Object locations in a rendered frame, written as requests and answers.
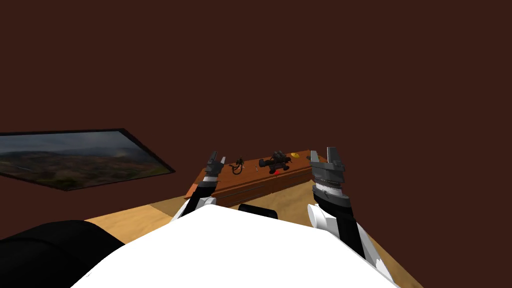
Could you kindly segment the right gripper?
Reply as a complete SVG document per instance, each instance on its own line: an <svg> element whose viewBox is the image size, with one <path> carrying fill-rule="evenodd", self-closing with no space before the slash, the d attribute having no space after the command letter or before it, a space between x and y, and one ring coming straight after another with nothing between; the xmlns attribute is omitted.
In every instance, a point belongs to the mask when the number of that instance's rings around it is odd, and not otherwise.
<svg viewBox="0 0 512 288"><path fill-rule="evenodd" d="M310 151L310 166L315 178L324 181L344 181L345 165L336 147L327 147L327 162L320 162L316 150Z"/></svg>

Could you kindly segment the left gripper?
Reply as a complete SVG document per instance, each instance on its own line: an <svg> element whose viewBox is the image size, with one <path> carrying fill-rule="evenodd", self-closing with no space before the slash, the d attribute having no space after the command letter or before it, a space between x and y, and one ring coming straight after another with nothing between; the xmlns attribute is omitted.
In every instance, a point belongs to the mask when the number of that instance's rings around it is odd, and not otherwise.
<svg viewBox="0 0 512 288"><path fill-rule="evenodd" d="M225 166L226 157L223 156L220 161L216 160L217 151L214 150L211 153L211 156L208 158L208 162L205 168L205 177L217 178L219 173L222 171Z"/></svg>

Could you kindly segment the brown wooden sideboard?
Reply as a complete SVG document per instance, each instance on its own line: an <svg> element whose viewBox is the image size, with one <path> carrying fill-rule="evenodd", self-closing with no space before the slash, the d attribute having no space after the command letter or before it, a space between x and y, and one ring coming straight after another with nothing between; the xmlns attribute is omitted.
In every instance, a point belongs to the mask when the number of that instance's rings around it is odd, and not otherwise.
<svg viewBox="0 0 512 288"><path fill-rule="evenodd" d="M240 174L233 174L232 168L225 165L211 196L218 206L232 207L312 181L311 151L299 151L298 154L300 157L293 157L288 164L290 168L286 171L279 169L279 174L270 174L269 167L259 167L257 159L246 161Z"/></svg>

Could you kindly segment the black toy vehicle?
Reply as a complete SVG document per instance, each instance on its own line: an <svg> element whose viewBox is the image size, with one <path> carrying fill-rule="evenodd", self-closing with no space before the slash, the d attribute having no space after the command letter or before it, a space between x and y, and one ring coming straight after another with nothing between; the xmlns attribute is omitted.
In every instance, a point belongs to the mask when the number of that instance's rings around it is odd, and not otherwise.
<svg viewBox="0 0 512 288"><path fill-rule="evenodd" d="M286 156L282 151L274 151L272 157L268 160L260 159L258 166L260 168L269 167L269 173L275 174L278 170L287 171L290 169L289 163L292 161L291 157Z"/></svg>

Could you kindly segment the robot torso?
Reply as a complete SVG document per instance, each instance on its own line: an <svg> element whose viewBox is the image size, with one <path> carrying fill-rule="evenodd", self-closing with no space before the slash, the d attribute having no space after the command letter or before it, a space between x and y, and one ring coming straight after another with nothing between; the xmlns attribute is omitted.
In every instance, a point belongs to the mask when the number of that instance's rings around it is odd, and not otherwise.
<svg viewBox="0 0 512 288"><path fill-rule="evenodd" d="M332 233L206 205L108 255L71 288L399 288Z"/></svg>

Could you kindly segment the framed landscape picture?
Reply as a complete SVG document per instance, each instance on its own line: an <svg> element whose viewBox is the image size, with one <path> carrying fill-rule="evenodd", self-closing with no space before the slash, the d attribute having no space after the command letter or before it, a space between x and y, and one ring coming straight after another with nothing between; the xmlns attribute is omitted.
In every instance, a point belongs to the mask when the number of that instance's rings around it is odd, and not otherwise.
<svg viewBox="0 0 512 288"><path fill-rule="evenodd" d="M124 128L0 132L0 176L75 191L173 174Z"/></svg>

